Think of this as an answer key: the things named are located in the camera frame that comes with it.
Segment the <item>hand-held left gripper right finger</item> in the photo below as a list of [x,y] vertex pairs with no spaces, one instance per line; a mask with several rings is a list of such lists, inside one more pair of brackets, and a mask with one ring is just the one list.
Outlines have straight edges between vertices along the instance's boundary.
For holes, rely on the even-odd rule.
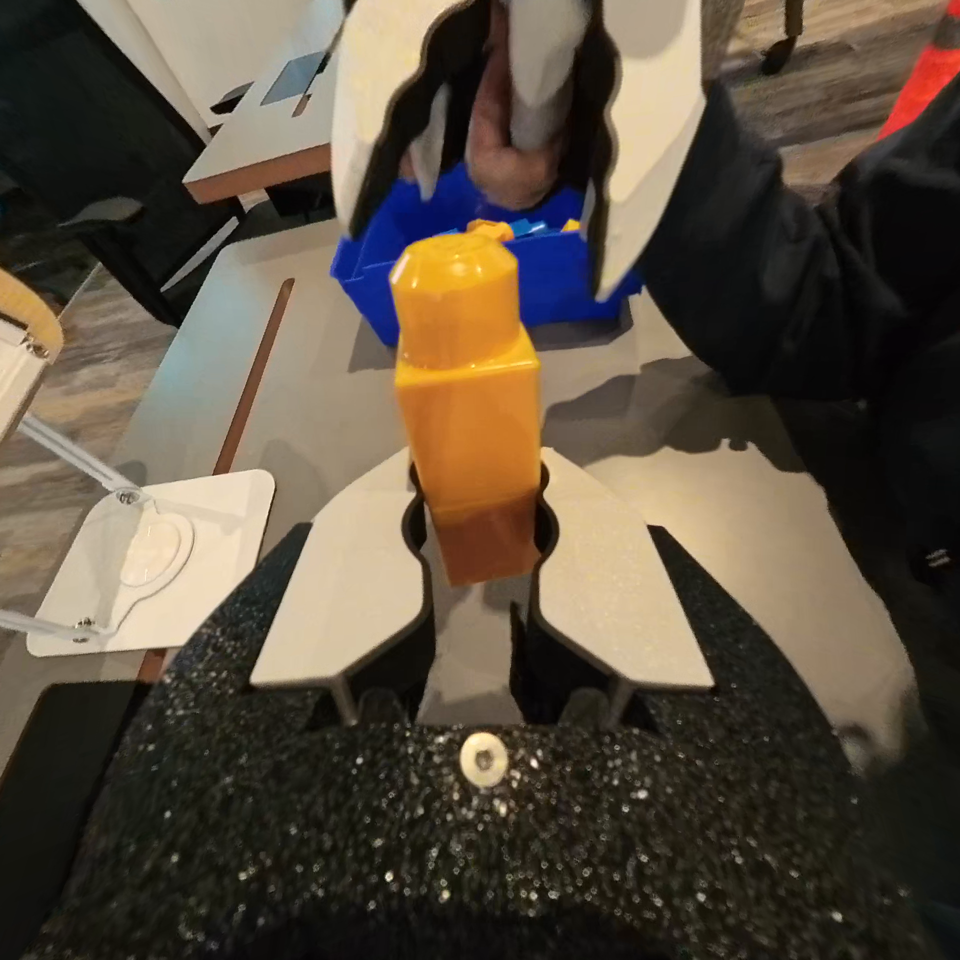
[[715,679],[642,513],[551,447],[541,453],[525,619],[512,614],[510,693],[556,725],[579,694],[618,726],[648,693]]

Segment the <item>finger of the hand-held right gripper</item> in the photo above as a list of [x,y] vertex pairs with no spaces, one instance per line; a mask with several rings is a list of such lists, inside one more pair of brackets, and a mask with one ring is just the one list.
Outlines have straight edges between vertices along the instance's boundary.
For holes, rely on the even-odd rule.
[[486,1],[354,2],[337,44],[330,170],[360,238],[409,162],[420,198],[462,161],[491,26]]
[[604,302],[655,233],[706,106],[702,3],[599,2],[580,91],[592,125],[582,235]]

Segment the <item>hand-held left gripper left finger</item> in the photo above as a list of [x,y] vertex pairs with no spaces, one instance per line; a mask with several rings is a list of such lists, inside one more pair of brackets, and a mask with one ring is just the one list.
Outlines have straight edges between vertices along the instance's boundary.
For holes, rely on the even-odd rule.
[[322,690],[348,725],[388,695],[416,721],[437,646],[425,543],[425,499],[405,447],[313,518],[250,686]]

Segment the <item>blue plastic bin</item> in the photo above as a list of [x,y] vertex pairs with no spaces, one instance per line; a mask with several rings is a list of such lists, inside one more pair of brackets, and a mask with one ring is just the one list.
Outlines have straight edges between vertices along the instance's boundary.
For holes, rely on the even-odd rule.
[[506,210],[483,198],[464,164],[442,174],[427,201],[421,199],[418,186],[400,179],[362,236],[339,241],[330,276],[340,283],[380,342],[395,347],[400,327],[390,278],[410,245],[434,235],[462,234],[475,219],[542,220],[556,232],[505,243],[518,265],[524,326],[533,330],[566,322],[615,320],[627,298],[642,293],[642,279],[632,272],[609,299],[594,299],[589,252],[578,231],[583,206],[584,196],[564,187],[530,210]]

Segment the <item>person's right forearm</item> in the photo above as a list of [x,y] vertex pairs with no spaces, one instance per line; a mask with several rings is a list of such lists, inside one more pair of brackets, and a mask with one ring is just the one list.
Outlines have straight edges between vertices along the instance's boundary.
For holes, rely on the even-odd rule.
[[923,352],[958,351],[959,87],[810,201],[779,151],[706,87],[637,270],[690,352],[737,394],[860,401]]

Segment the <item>person's right hand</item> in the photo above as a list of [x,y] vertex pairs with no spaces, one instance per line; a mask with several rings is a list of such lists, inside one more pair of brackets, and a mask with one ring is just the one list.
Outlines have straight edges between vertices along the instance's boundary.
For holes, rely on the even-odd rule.
[[546,145],[522,150],[510,138],[512,83],[507,42],[490,44],[486,67],[474,98],[464,165],[486,200],[505,210],[529,210],[555,186],[565,150],[565,134]]

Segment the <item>blue paper sheet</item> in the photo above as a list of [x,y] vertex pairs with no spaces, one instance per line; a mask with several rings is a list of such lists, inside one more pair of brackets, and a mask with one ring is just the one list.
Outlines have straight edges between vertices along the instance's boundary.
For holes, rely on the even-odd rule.
[[260,102],[261,107],[291,98],[300,100],[327,68],[331,51],[314,51],[289,59]]

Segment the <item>white table with brown edge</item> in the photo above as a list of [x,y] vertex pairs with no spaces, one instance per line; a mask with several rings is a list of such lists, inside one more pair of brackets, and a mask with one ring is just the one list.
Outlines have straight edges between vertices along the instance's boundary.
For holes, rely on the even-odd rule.
[[[345,16],[344,2],[307,4],[270,67],[225,116],[184,176],[194,201],[209,205],[330,173],[337,46]],[[289,60],[328,50],[328,66],[301,99],[260,105]]]

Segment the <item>white sign stand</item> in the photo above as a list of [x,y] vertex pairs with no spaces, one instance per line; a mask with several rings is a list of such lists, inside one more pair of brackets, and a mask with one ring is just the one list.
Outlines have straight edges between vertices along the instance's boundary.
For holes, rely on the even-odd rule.
[[105,490],[37,614],[1,611],[32,656],[182,647],[255,566],[276,490],[269,472],[138,486],[33,414],[17,431]]

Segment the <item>orange traffic cone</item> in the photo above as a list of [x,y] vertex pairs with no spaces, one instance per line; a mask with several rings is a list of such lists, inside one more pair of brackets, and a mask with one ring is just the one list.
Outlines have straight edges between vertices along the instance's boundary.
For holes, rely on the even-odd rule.
[[913,122],[959,73],[959,2],[949,1],[876,139]]

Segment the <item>black office chair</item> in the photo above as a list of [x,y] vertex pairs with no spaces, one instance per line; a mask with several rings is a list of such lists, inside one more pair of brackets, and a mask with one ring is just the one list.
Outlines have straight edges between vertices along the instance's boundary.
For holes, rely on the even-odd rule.
[[244,219],[184,177],[205,143],[79,2],[1,3],[2,171],[140,306],[178,328],[178,271]]

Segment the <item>person's black jacket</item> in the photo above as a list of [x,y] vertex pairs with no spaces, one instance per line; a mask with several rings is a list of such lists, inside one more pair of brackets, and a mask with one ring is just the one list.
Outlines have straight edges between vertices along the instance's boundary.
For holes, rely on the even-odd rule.
[[866,780],[886,862],[911,890],[935,952],[958,958],[958,600],[916,578],[916,538],[883,474],[864,405],[778,400],[775,407],[906,651],[912,674],[894,696],[900,746],[885,756],[860,726],[844,727],[841,739]]

